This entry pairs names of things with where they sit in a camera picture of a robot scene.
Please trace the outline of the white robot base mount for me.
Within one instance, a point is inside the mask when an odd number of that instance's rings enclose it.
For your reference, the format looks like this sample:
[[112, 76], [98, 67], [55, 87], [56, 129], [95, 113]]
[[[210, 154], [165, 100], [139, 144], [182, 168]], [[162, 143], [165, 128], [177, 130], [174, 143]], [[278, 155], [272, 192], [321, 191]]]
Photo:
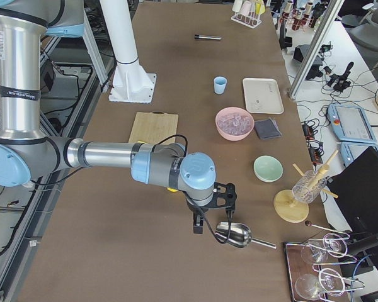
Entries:
[[139, 63], [128, 2], [104, 0], [100, 5], [117, 62], [109, 100], [151, 103], [157, 75]]

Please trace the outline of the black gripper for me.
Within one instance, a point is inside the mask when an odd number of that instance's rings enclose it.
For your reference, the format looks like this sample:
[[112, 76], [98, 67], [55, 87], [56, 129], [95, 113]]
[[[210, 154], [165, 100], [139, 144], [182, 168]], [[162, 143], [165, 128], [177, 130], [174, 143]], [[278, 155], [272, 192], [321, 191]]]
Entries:
[[[185, 192], [188, 204], [192, 208], [198, 206], [202, 210], [224, 208], [228, 220], [232, 220], [236, 209], [236, 187], [233, 183], [222, 184], [214, 182], [208, 189], [190, 189]], [[203, 233], [204, 212], [196, 210], [193, 212], [193, 232], [194, 234]]]

